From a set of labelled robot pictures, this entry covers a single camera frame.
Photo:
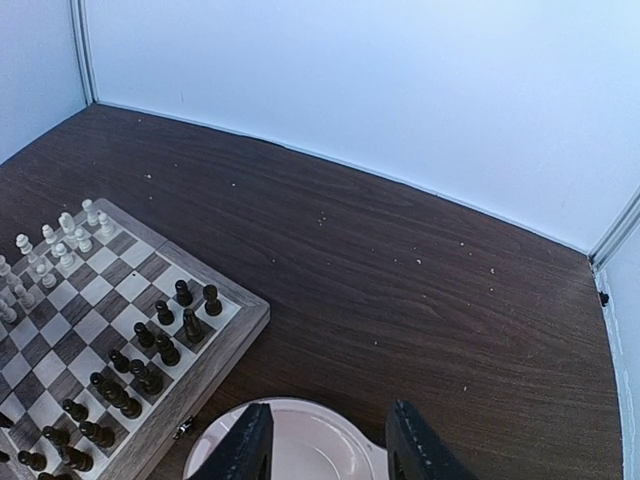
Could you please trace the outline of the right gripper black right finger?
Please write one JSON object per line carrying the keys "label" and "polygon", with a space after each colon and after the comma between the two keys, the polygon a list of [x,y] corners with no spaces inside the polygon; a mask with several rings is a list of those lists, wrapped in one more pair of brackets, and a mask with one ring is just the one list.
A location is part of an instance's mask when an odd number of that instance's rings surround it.
{"label": "right gripper black right finger", "polygon": [[390,479],[478,479],[408,401],[396,400],[390,408],[386,447]]}

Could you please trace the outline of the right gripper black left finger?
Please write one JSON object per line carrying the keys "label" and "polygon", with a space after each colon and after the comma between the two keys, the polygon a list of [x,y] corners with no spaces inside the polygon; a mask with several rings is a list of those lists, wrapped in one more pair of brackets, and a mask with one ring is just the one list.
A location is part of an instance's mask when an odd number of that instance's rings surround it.
{"label": "right gripper black left finger", "polygon": [[270,479],[273,438],[274,421],[270,406],[251,403],[190,478]]}

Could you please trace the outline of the dark tall chess piece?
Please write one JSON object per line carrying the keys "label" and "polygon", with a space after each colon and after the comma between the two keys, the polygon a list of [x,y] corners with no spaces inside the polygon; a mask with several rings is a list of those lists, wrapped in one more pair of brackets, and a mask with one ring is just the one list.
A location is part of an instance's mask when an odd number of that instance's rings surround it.
{"label": "dark tall chess piece", "polygon": [[153,373],[142,360],[134,359],[129,362],[129,371],[142,385],[143,390],[149,395],[157,395],[162,391],[162,379]]}

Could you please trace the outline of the dark chess piece eleventh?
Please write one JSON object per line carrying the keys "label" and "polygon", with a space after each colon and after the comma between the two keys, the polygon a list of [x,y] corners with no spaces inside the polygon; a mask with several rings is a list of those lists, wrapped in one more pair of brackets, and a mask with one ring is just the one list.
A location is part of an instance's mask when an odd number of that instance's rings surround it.
{"label": "dark chess piece eleventh", "polygon": [[115,433],[109,426],[82,421],[78,427],[81,434],[98,447],[111,448],[115,443]]}

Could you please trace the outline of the dark pawn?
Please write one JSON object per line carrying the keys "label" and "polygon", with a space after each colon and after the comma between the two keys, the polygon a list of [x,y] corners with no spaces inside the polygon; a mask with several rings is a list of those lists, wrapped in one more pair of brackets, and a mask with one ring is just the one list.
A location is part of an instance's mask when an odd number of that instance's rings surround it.
{"label": "dark pawn", "polygon": [[193,304],[193,295],[189,289],[189,285],[185,280],[177,280],[175,282],[175,300],[176,302],[184,307],[190,308]]}

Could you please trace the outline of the dark chess piece thirteenth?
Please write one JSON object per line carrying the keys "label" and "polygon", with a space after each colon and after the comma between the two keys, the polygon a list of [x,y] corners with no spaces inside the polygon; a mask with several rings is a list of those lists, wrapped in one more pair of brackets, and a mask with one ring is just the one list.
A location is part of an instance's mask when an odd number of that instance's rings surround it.
{"label": "dark chess piece thirteenth", "polygon": [[80,450],[68,445],[61,446],[58,453],[64,465],[80,472],[88,472],[94,466],[93,458]]}

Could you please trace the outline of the dark chess piece twelfth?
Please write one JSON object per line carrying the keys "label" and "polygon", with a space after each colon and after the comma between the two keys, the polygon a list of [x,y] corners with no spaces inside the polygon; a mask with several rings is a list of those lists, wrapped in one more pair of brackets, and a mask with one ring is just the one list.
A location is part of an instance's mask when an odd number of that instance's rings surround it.
{"label": "dark chess piece twelfth", "polygon": [[42,429],[42,434],[56,448],[67,446],[70,442],[70,434],[68,431],[53,426],[45,426]]}

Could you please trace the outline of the dark chess piece fourteenth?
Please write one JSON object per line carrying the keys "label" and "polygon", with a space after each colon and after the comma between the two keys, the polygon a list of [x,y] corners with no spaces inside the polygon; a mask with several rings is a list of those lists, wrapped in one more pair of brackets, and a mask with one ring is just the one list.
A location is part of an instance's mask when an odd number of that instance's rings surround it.
{"label": "dark chess piece fourteenth", "polygon": [[38,452],[21,450],[17,454],[18,462],[36,472],[44,471],[47,468],[46,457]]}

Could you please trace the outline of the dark chess piece fifteenth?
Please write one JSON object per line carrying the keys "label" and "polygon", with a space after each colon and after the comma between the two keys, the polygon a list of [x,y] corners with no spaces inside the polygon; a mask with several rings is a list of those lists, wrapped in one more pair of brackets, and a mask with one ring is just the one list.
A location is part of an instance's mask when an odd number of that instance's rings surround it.
{"label": "dark chess piece fifteenth", "polygon": [[107,379],[100,372],[93,372],[90,375],[90,383],[102,397],[105,397]]}

